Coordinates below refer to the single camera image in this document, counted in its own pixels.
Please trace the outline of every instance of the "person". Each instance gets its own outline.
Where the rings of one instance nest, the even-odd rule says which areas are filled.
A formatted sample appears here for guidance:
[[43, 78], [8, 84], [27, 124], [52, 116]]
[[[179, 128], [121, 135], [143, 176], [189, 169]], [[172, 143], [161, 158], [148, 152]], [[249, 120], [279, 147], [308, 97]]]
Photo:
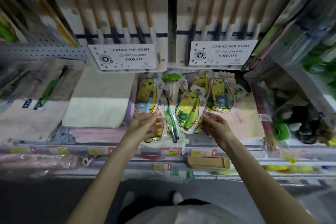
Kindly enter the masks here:
[[[202, 120], [203, 129], [226, 152], [267, 224], [317, 223], [250, 154], [232, 133], [227, 121], [212, 113], [204, 114]], [[105, 222], [127, 163], [137, 152], [140, 142], [155, 136], [156, 130], [163, 127], [163, 124], [159, 124], [162, 122], [164, 119], [158, 118], [156, 113], [141, 114], [132, 120], [119, 145], [108, 157], [97, 177], [71, 213], [66, 221], [67, 224], [103, 224]], [[244, 222], [224, 209], [198, 201], [196, 204], [191, 202], [191, 204], [150, 208], [126, 223]]]

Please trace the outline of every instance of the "person's right hand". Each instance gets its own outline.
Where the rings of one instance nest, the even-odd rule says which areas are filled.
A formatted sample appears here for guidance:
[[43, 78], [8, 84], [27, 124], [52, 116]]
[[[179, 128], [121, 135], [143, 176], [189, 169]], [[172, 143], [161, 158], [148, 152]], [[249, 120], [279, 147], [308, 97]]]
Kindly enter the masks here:
[[228, 122], [221, 116], [211, 112], [204, 113], [202, 121], [204, 123], [204, 131], [208, 135], [212, 136], [218, 146], [224, 151], [227, 148], [229, 142], [236, 139], [236, 136], [231, 131]]

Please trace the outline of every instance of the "white shelf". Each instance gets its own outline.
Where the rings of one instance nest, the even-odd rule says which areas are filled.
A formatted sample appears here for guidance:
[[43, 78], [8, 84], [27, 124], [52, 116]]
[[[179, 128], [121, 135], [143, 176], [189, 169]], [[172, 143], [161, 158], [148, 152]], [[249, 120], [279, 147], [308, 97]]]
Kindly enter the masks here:
[[300, 85], [317, 111], [324, 114], [324, 120], [329, 127], [336, 129], [336, 100], [332, 96], [331, 87], [327, 85], [328, 79], [309, 74], [301, 63], [285, 64], [280, 55], [272, 58]]

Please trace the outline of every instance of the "hand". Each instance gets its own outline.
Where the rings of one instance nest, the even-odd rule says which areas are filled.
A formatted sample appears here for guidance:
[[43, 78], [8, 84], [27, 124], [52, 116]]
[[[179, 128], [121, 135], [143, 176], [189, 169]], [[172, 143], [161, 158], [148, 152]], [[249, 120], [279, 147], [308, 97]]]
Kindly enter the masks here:
[[236, 140], [236, 137], [232, 133], [228, 122], [221, 116], [211, 112], [204, 113], [202, 121], [204, 123], [204, 131], [215, 139], [217, 145], [222, 150], [225, 151], [229, 141]]
[[119, 147], [125, 147], [133, 157], [142, 140], [157, 136], [160, 128], [163, 128], [164, 118], [158, 118], [160, 113], [143, 113], [131, 121], [126, 133], [119, 143]]

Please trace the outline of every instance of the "white shoe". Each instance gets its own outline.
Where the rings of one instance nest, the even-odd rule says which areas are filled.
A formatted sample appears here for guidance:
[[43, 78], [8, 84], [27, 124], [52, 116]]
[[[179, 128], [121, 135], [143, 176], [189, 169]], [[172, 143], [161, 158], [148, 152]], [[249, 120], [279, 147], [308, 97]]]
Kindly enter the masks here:
[[178, 205], [179, 203], [181, 203], [183, 201], [183, 196], [180, 192], [175, 191], [173, 194], [173, 205]]
[[123, 202], [121, 203], [121, 209], [124, 209], [125, 207], [129, 206], [134, 201], [135, 201], [135, 192], [132, 190], [129, 190], [124, 195]]

